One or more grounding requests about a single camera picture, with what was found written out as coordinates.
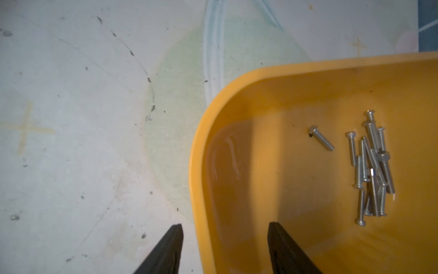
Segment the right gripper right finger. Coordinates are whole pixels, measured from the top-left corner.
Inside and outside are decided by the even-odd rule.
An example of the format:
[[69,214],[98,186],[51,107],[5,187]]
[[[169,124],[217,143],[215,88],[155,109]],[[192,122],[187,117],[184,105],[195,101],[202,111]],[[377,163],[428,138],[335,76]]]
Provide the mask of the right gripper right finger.
[[277,222],[269,223],[268,246],[274,274],[321,274],[287,231]]

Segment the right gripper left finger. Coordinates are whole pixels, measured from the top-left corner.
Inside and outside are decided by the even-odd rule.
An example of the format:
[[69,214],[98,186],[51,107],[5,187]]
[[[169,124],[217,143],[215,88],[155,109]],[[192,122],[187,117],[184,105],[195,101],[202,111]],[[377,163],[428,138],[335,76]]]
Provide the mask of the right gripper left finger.
[[182,225],[172,225],[134,274],[178,274],[183,240]]

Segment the yellow plastic storage tray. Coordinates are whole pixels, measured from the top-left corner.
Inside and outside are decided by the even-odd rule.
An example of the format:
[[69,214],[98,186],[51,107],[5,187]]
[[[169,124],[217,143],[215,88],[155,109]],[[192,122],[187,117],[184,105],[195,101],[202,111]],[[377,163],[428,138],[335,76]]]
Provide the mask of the yellow plastic storage tray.
[[[355,223],[346,133],[385,128],[396,192],[386,216]],[[310,137],[318,130],[334,146]],[[260,68],[204,113],[189,161],[203,271],[268,274],[269,223],[279,222],[325,274],[438,271],[436,52]]]

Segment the pile of silver screws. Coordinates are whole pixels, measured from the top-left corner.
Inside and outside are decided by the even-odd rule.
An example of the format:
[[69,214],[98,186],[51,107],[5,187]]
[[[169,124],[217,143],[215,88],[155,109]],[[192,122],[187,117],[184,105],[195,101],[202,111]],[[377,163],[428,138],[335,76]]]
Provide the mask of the pile of silver screws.
[[375,111],[365,112],[362,126],[366,135],[355,141],[356,133],[347,132],[351,165],[355,168],[353,187],[359,191],[358,212],[355,223],[366,225],[365,216],[386,216],[386,196],[395,193],[386,149],[384,127],[376,125]]

